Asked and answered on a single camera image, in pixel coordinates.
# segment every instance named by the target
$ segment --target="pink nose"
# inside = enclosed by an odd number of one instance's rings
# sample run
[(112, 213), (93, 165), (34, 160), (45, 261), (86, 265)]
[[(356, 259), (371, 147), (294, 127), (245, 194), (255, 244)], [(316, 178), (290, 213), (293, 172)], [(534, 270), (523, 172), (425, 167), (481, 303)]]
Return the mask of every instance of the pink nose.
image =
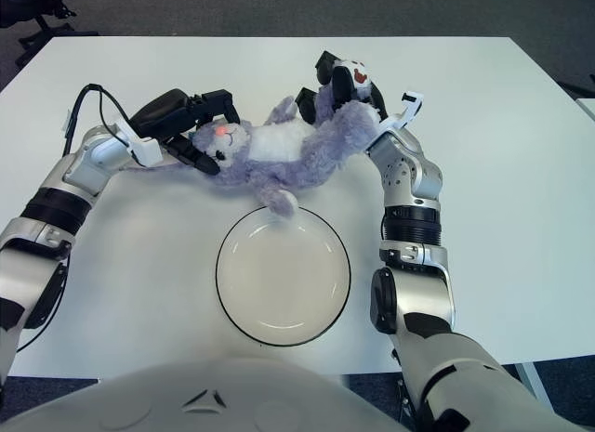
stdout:
[(227, 130), (225, 129), (225, 125), (220, 125), (215, 129), (215, 135), (218, 137), (224, 137), (227, 135)]

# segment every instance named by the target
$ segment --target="white table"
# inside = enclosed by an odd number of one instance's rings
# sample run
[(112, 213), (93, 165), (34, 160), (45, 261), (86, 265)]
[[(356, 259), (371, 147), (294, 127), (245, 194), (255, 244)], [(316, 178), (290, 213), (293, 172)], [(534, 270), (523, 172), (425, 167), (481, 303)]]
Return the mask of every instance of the white table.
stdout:
[[(225, 87), (261, 124), (283, 96), (316, 87), (324, 49), (362, 60), (390, 111), (406, 89), (426, 96), (411, 130), (445, 178), (456, 329), (503, 363), (595, 353), (595, 125), (508, 38), (54, 39), (0, 95), (0, 220), (20, 213), (60, 156), (83, 85), (104, 85), (130, 113), (173, 87)], [(98, 122), (92, 98), (74, 146)], [(233, 327), (214, 282), (219, 244), (255, 198), (212, 190), (193, 171), (120, 174), (79, 233), (58, 316), (12, 374), (111, 377), (223, 354), (319, 373), (397, 371), (368, 319), (381, 197), (363, 156), (299, 194), (345, 243), (352, 287), (328, 332), (275, 348)]]
[(595, 99), (577, 99), (576, 103), (595, 121)]

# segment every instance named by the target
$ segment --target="plush toy paw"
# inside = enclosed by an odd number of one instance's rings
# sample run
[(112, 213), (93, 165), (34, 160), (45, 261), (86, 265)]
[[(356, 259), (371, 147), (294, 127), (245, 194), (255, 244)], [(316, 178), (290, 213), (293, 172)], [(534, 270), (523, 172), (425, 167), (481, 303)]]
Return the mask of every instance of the plush toy paw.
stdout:
[(278, 216), (289, 218), (298, 209), (298, 199), (289, 190), (279, 190), (268, 206)]
[(276, 186), (255, 186), (258, 199), (274, 214), (291, 217), (298, 209), (298, 199), (289, 190)]

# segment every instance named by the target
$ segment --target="plush toy foot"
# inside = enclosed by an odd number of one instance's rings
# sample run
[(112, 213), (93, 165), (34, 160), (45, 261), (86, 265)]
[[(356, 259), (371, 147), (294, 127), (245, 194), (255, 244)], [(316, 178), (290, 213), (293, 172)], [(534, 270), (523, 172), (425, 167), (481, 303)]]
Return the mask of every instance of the plush toy foot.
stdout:
[(284, 98), (274, 109), (272, 109), (265, 125), (286, 123), (296, 119), (298, 105), (294, 102), (293, 96)]

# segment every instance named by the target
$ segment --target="black cable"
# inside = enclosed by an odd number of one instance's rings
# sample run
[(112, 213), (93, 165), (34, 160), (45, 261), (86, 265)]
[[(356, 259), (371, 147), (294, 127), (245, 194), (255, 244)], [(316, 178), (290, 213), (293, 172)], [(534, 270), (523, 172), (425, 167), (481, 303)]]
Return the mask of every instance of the black cable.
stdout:
[[(64, 137), (66, 138), (66, 142), (64, 144), (64, 151), (62, 152), (62, 156), (66, 156), (71, 152), (71, 146), (73, 144), (73, 138), (74, 138), (74, 130), (76, 128), (76, 122), (78, 119), (78, 112), (81, 110), (81, 105), (83, 104), (83, 100), (85, 99), (85, 96), (89, 91), (98, 91), (99, 92), (99, 105), (101, 105), (101, 103), (102, 103), (102, 95), (107, 96), (109, 98), (109, 100), (113, 103), (115, 108), (118, 109), (118, 111), (120, 112), (120, 114), (122, 115), (124, 120), (128, 124), (131, 124), (130, 118), (128, 118), (128, 115), (126, 114), (126, 112), (124, 111), (124, 109), (122, 108), (120, 103), (112, 96), (112, 94), (109, 91), (107, 91), (105, 88), (103, 88), (101, 85), (98, 85), (98, 84), (85, 85), (83, 87), (83, 89), (80, 91), (80, 93), (78, 94), (76, 101), (74, 102), (73, 111), (71, 112), (71, 117), (68, 120), (68, 126), (66, 127), (66, 133), (64, 134)], [(101, 116), (101, 121), (103, 122), (103, 125), (106, 127), (106, 129), (108, 130), (110, 135), (112, 135), (113, 137), (116, 137), (117, 139), (122, 141), (122, 139), (118, 138), (114, 134), (114, 132), (112, 130), (110, 130), (110, 128), (107, 126), (107, 124), (105, 124), (105, 120), (103, 118), (102, 111), (100, 111), (100, 116)]]
[(103, 124), (105, 129), (110, 133), (110, 135), (115, 137), (118, 141), (120, 141), (126, 147), (130, 147), (130, 144), (128, 144), (126, 141), (124, 141), (123, 139), (118, 137), (105, 122), (105, 118), (103, 117), (103, 92), (101, 92), (101, 91), (99, 92), (99, 117), (101, 118), (101, 123)]
[(60, 303), (62, 302), (62, 297), (64, 297), (64, 291), (66, 290), (66, 281), (68, 280), (68, 271), (69, 271), (70, 267), (71, 267), (71, 257), (70, 257), (70, 255), (68, 255), (68, 258), (66, 259), (66, 271), (65, 271), (65, 276), (64, 276), (64, 282), (62, 283), (62, 290), (59, 293), (58, 302), (56, 302), (56, 306), (54, 306), (54, 311), (52, 311), (52, 314), (49, 316), (49, 318), (47, 319), (47, 322), (44, 324), (43, 328), (39, 331), (39, 333), (36, 334), (33, 337), (33, 339), (31, 339), (27, 344), (25, 344), (22, 347), (19, 347), (17, 349), (17, 353), (24, 350), (25, 348), (30, 346), (33, 342), (35, 342), (35, 340), (37, 340), (37, 338), (39, 336), (41, 336), (45, 330), (47, 330), (47, 327), (49, 327), (49, 324), (54, 320), (54, 317), (56, 316), (56, 313), (58, 312), (58, 308), (60, 308)]

